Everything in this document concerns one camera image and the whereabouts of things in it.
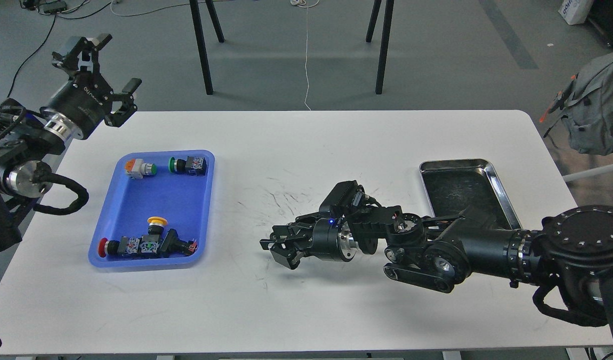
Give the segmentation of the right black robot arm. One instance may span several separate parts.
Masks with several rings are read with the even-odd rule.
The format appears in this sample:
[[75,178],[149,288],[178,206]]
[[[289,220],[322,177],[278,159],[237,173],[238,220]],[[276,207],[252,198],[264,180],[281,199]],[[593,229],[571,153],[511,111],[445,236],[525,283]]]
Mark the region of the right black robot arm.
[[548,317],[609,326],[613,338],[613,207],[586,205],[542,219],[542,229],[505,229],[469,206],[430,217],[383,206],[355,180],[337,183],[319,210],[275,225],[261,248],[291,270],[302,258],[350,262],[386,242],[389,279],[450,293],[472,273],[537,286],[532,301]]

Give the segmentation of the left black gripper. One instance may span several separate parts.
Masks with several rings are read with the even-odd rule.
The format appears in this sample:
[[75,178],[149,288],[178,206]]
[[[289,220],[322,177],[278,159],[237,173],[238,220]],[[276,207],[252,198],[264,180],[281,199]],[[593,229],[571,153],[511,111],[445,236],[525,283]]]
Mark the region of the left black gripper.
[[[112,38],[109,33],[101,33],[95,38],[72,36],[60,50],[52,52],[52,65],[75,82],[65,83],[48,105],[40,109],[42,117],[47,120],[44,129],[62,141],[88,139],[103,120],[106,126],[119,128],[138,110],[134,93],[142,84],[140,78],[129,80],[121,92],[110,91],[99,99],[87,86],[101,81],[99,51]],[[116,102],[121,105],[112,111],[112,104]]]

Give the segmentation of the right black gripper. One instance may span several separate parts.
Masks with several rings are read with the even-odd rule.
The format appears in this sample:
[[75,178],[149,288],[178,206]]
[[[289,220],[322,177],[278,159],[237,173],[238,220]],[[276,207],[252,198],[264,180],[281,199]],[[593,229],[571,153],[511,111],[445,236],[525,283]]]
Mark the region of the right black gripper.
[[348,223],[321,218],[295,219],[286,225],[273,225],[268,238],[260,240],[262,249],[269,249],[273,259],[295,270],[302,258],[315,256],[323,261],[350,262],[358,251]]

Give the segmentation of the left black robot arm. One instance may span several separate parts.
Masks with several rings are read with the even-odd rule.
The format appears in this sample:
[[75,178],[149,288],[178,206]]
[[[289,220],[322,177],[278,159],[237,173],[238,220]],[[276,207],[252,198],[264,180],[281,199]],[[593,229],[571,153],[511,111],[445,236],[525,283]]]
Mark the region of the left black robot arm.
[[99,53],[111,39],[73,36],[53,52],[53,66],[68,81],[39,111],[12,98],[0,103],[0,252],[22,241],[19,226],[29,212],[69,215],[89,200],[84,186],[54,173],[44,158],[64,153],[70,139],[89,138],[101,123],[121,127],[137,112],[142,80],[114,92],[101,75]]

